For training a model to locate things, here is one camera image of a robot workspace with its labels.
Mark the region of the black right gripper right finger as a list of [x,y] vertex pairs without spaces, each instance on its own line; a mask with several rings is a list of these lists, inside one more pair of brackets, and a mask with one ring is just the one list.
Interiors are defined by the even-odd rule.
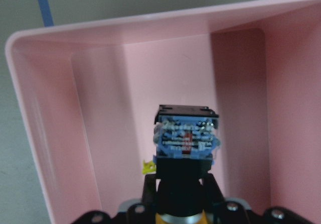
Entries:
[[204,193],[204,206],[213,206],[214,204],[225,201],[219,185],[212,173],[207,173],[202,178],[202,183]]

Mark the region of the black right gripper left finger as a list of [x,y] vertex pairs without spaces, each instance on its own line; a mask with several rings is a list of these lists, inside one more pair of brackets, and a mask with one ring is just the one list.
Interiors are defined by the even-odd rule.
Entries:
[[145,175],[141,202],[146,205],[157,205],[156,175]]

